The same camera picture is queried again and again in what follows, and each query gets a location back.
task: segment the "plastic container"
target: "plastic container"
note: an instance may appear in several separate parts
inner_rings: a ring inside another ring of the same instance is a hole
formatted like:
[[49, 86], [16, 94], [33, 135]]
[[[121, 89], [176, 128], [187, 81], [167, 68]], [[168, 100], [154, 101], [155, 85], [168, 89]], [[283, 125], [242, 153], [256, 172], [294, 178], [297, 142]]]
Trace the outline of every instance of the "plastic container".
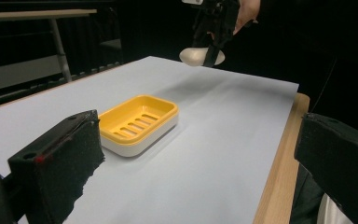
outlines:
[[136, 156], [177, 123], [178, 113], [170, 101], [135, 96], [99, 116], [101, 144], [120, 156]]

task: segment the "white paper sheet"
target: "white paper sheet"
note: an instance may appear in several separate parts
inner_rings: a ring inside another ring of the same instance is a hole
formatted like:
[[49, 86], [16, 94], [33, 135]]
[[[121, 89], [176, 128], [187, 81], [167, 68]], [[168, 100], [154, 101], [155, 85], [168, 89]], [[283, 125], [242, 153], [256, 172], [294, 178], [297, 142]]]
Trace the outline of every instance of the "white paper sheet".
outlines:
[[65, 223], [252, 223], [297, 87], [147, 57], [0, 106], [0, 174], [62, 119], [151, 94], [178, 124], [139, 157], [104, 149]]

